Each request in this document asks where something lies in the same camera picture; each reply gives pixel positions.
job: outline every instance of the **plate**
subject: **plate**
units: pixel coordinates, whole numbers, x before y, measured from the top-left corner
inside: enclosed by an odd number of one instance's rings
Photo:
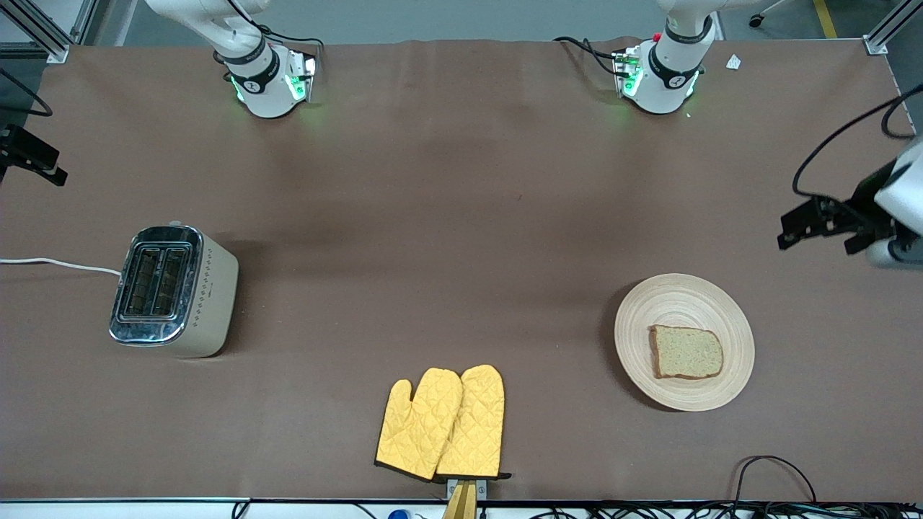
[[[725,363],[716,377],[658,379],[653,369],[654,324],[710,330]],[[747,316],[724,290],[687,274],[662,274],[635,286],[616,315],[616,349],[631,380],[660,404],[681,411],[708,411],[743,391],[753,371],[753,332]]]

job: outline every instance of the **silver toaster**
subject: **silver toaster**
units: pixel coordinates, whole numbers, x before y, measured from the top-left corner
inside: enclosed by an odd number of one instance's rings
[[[109,334],[173,356],[212,356],[227,336],[237,259],[199,230],[170,224],[135,236],[122,269]]]

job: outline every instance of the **white power cord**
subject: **white power cord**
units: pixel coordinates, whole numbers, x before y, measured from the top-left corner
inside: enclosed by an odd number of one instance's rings
[[[24,265],[29,263],[52,263],[54,265],[60,265],[62,267],[68,267],[70,269],[80,269],[82,271],[93,271],[93,272],[106,272],[107,274],[114,274],[121,277],[122,273],[119,271],[114,271],[112,269],[104,269],[103,267],[88,267],[87,265],[77,265],[76,263],[68,263],[66,261],[58,261],[57,259],[50,258],[26,258],[26,259],[0,259],[0,264],[9,264],[9,265]]]

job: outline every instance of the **yellow oven mitt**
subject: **yellow oven mitt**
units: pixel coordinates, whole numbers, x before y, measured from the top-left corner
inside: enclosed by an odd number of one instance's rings
[[[462,381],[454,371],[430,368],[413,398],[412,390],[409,380],[391,387],[375,465],[429,481],[462,404]]]
[[[483,365],[465,371],[461,385],[461,409],[436,472],[451,478],[498,478],[506,400],[503,379],[493,366]]]

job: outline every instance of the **table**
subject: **table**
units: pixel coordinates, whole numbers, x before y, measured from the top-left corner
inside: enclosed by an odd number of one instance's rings
[[[0,269],[0,496],[440,496],[372,465],[388,389],[490,363],[514,475],[493,498],[724,499],[741,459],[774,453],[823,500],[918,499],[923,276],[839,239],[775,244],[803,157],[894,95],[883,57],[718,42],[668,116],[557,43],[322,59],[318,102],[278,120],[236,103],[207,48],[79,47],[46,72],[55,115],[29,129],[71,176],[7,175],[3,255],[118,268],[180,220],[241,277],[225,351],[184,361],[107,336],[112,276]],[[847,196],[901,145],[869,120],[804,187]],[[753,374],[720,409],[660,408],[619,365],[618,303],[663,272],[749,317]],[[744,497],[806,493],[767,464]]]

